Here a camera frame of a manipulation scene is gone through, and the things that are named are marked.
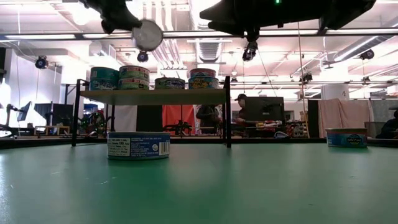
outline stacked tuna cans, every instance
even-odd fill
[[[185,80],[181,78],[157,78],[155,79],[155,90],[184,89]]]
[[[189,89],[197,88],[218,88],[218,79],[216,71],[209,68],[194,68],[190,71],[190,79],[188,80]]]
[[[149,90],[149,70],[140,66],[122,66],[119,69],[120,90]]]
[[[93,67],[90,73],[90,90],[115,90],[119,72],[112,68]]]

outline nutrition label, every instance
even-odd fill
[[[109,138],[108,139],[109,156],[130,156],[129,138]]]

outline pink curtain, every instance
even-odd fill
[[[320,100],[319,136],[326,137],[326,128],[364,128],[373,120],[373,110],[368,100]]]

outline cap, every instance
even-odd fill
[[[235,101],[243,100],[243,99],[245,99],[246,97],[248,97],[248,96],[246,96],[245,94],[241,93],[241,94],[238,95],[238,97],[235,99]]]

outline camera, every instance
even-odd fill
[[[140,50],[138,56],[137,56],[137,60],[139,62],[147,62],[148,61],[148,54],[146,51],[144,50]]]
[[[256,56],[256,50],[258,49],[258,45],[256,41],[251,41],[248,43],[246,49],[244,49],[242,59],[245,62],[251,61],[254,56]]]
[[[373,52],[372,49],[369,49],[369,50],[367,50],[367,51],[365,51],[365,52],[363,52],[363,53],[361,53],[361,54],[359,55],[359,58],[362,59],[362,60],[365,60],[365,59],[370,60],[370,59],[372,59],[373,57],[374,57],[374,52]]]
[[[39,56],[35,63],[36,68],[38,69],[46,69],[49,67],[49,61],[47,61],[46,56]]]

